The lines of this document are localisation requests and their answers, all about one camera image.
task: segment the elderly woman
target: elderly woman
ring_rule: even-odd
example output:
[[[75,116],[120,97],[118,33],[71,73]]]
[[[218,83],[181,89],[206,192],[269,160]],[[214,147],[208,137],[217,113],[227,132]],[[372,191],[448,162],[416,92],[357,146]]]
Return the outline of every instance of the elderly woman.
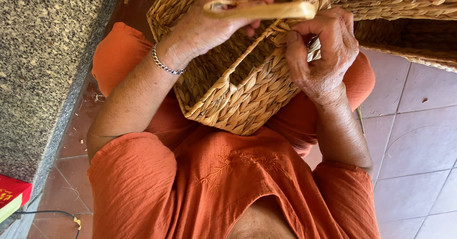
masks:
[[[185,119],[171,90],[180,75],[163,69],[260,24],[207,18],[209,1],[157,45],[117,23],[95,52],[108,98],[87,136],[93,238],[379,238],[373,163],[352,115],[374,75],[352,14],[324,10],[288,32],[289,76],[302,92],[242,137]],[[322,58],[307,62],[310,34]],[[323,161],[311,171],[302,157],[317,142]]]

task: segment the embroidery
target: embroidery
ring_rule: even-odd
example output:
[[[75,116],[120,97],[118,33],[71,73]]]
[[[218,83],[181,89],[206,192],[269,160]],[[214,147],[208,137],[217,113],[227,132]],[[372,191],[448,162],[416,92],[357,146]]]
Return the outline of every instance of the embroidery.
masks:
[[[215,172],[209,173],[206,177],[203,177],[198,180],[198,182],[201,184],[211,184],[211,187],[209,188],[211,192],[211,199],[213,199],[213,197],[216,197],[214,194],[214,190],[217,193],[219,192],[219,187],[222,186],[221,184],[218,184],[218,180],[222,175],[222,171],[225,169],[227,174],[230,175],[237,166],[251,166],[252,164],[258,164],[267,171],[275,170],[282,172],[286,178],[292,180],[292,182],[295,184],[295,182],[292,179],[292,176],[279,166],[279,161],[276,157],[269,159],[265,156],[244,154],[241,151],[235,150],[231,150],[229,153],[228,147],[228,145],[223,145],[221,149],[221,154],[214,154],[214,156],[216,156],[216,159],[218,159],[219,163],[222,166],[213,167]]]

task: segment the forearm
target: forearm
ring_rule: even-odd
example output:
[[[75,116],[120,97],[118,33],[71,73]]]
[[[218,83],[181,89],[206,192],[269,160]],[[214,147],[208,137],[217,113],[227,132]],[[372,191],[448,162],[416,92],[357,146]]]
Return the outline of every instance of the forearm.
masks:
[[[187,57],[182,58],[169,42],[157,45],[159,60],[174,70],[185,68]],[[178,78],[158,67],[148,53],[111,92],[95,117],[87,135],[89,159],[111,140],[144,131]]]
[[[316,133],[322,158],[358,166],[371,175],[373,161],[367,141],[352,115],[344,84],[340,88],[333,99],[316,104]]]

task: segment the silver chain bracelet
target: silver chain bracelet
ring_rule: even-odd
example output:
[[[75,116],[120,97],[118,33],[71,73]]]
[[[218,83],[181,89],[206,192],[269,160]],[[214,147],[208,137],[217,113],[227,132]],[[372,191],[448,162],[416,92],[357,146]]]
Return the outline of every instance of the silver chain bracelet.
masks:
[[[157,54],[155,53],[155,47],[156,46],[157,46],[157,43],[154,44],[154,47],[152,48],[152,58],[154,58],[155,64],[157,64],[158,67],[160,67],[164,71],[169,72],[169,73],[174,74],[174,75],[181,75],[186,71],[186,68],[181,69],[181,70],[172,70],[169,67],[167,67],[167,66],[163,65],[162,63],[160,63],[159,59],[157,59]]]

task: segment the woman's left hand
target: woman's left hand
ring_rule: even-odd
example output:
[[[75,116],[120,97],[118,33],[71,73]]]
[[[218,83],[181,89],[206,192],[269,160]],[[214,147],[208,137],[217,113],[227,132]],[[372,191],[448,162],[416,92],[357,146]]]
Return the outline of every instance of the woman's left hand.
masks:
[[[163,48],[172,50],[175,56],[183,63],[224,43],[243,26],[245,26],[247,36],[253,36],[254,29],[260,26],[260,20],[218,20],[206,17],[203,14],[203,5],[210,1],[213,0],[196,0],[195,4],[178,22],[173,31],[163,40],[165,41]],[[265,3],[271,4],[273,0],[259,0],[258,2],[239,5],[237,8],[246,8],[248,5]]]

